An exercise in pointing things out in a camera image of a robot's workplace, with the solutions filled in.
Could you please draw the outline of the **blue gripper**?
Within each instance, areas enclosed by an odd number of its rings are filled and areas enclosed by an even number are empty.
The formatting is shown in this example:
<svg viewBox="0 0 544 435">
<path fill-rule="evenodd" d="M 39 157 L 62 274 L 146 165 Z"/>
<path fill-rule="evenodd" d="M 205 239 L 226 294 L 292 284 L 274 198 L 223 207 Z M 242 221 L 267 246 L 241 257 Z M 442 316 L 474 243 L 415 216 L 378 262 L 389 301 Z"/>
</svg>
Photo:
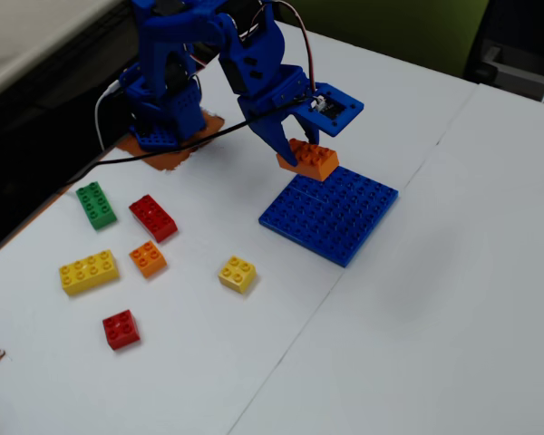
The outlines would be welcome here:
<svg viewBox="0 0 544 435">
<path fill-rule="evenodd" d="M 308 143 L 320 143 L 317 117 L 296 113 L 309 102 L 309 80 L 302 67 L 238 65 L 237 96 L 249 128 L 290 165 L 297 160 L 282 126 L 285 118 L 295 117 Z"/>
</svg>

